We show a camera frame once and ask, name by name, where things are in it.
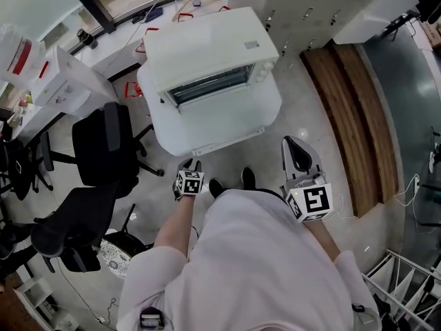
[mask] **dark green floor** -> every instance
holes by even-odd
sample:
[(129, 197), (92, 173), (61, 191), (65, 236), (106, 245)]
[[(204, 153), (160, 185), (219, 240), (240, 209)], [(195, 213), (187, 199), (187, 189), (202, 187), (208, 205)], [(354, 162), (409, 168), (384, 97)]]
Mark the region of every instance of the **dark green floor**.
[[(424, 55), (406, 28), (398, 31), (395, 41), (372, 39), (363, 45), (375, 70), (398, 135), (404, 183), (418, 174), (422, 183), (436, 183), (441, 187), (441, 163), (435, 173), (428, 171), (429, 153), (433, 148), (430, 127), (441, 132), (441, 100)], [(406, 202), (413, 196), (409, 189)], [(440, 222), (441, 205), (434, 203), (435, 193), (420, 189), (415, 212), (420, 221)], [(418, 227), (420, 232), (432, 228)], [(406, 209), (402, 254), (420, 265), (430, 268), (440, 256), (441, 228), (431, 234), (418, 234), (411, 205)]]

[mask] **chair armrest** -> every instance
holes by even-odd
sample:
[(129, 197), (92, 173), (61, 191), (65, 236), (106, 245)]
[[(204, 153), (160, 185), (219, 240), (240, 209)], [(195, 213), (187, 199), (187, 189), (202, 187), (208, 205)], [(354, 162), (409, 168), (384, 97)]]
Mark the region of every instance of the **chair armrest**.
[(43, 162), (46, 170), (51, 172), (54, 170), (54, 162), (51, 157), (49, 133), (46, 131), (41, 135), (41, 155), (43, 157)]
[(104, 105), (105, 135), (109, 151), (116, 151), (121, 145), (121, 133), (119, 130), (118, 103), (111, 102)]

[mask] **white sneaker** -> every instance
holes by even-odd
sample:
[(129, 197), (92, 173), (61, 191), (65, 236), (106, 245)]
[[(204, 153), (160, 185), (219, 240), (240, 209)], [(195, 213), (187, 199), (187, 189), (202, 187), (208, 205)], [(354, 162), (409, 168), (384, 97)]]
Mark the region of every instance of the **white sneaker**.
[(430, 152), (429, 155), (429, 172), (433, 173), (433, 165), (435, 164), (435, 154)]

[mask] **small white table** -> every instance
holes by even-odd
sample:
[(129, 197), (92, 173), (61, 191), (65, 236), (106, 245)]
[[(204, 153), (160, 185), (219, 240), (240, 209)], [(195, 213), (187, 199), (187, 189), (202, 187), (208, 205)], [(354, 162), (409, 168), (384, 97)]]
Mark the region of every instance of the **small white table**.
[(181, 113), (161, 103), (149, 62), (138, 70), (138, 83), (147, 100), (156, 138), (174, 156), (195, 157), (262, 134), (276, 120), (282, 98), (272, 74), (251, 92), (226, 92), (185, 105)]

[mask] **apriltag cube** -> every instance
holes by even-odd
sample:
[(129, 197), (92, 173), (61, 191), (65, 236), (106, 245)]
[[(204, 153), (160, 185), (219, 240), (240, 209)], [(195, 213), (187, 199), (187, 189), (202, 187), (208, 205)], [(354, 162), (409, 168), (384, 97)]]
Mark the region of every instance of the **apriltag cube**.
[(291, 189), (285, 200), (299, 222), (322, 219), (334, 208), (331, 184)]
[(196, 195), (202, 190), (204, 173), (179, 170), (178, 190), (181, 195)]

